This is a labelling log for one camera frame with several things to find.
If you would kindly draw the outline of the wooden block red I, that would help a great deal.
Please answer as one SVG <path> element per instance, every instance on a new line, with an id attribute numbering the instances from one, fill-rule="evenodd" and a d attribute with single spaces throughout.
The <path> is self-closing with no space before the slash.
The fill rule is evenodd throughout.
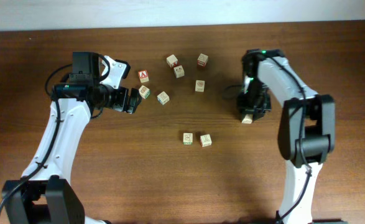
<path id="1" fill-rule="evenodd" d="M 200 143 L 202 147 L 212 145 L 211 136 L 209 134 L 201 135 L 200 136 Z"/>

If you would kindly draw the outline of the wooden block green R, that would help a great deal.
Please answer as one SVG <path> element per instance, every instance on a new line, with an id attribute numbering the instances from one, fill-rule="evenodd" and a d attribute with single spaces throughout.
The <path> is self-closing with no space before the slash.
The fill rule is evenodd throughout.
<path id="1" fill-rule="evenodd" d="M 192 133 L 183 133 L 183 143 L 184 144 L 193 144 L 193 134 Z"/>
<path id="2" fill-rule="evenodd" d="M 252 114 L 242 115 L 242 119 L 241 119 L 242 124 L 252 124 L 252 122 L 253 122 L 253 115 Z"/>

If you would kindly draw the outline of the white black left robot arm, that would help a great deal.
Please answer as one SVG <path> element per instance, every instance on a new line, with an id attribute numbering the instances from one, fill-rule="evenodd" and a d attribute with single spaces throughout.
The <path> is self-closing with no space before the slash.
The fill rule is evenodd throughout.
<path id="1" fill-rule="evenodd" d="M 71 172 L 86 125 L 105 108 L 133 114 L 142 101 L 124 88 L 130 65 L 94 52 L 73 52 L 71 71 L 52 88 L 50 116 L 33 159 L 19 180 L 2 188 L 0 216 L 10 223 L 99 223 L 90 218 L 71 187 Z"/>

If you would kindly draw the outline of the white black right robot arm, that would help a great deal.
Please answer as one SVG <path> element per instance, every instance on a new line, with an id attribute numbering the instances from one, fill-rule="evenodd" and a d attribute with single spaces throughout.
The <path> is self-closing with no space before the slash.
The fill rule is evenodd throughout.
<path id="1" fill-rule="evenodd" d="M 286 179 L 275 222 L 312 223 L 316 180 L 335 148 L 335 101 L 306 85 L 279 49 L 248 50 L 241 62 L 237 108 L 242 123 L 253 123 L 270 111 L 271 95 L 282 107 L 277 144 Z"/>

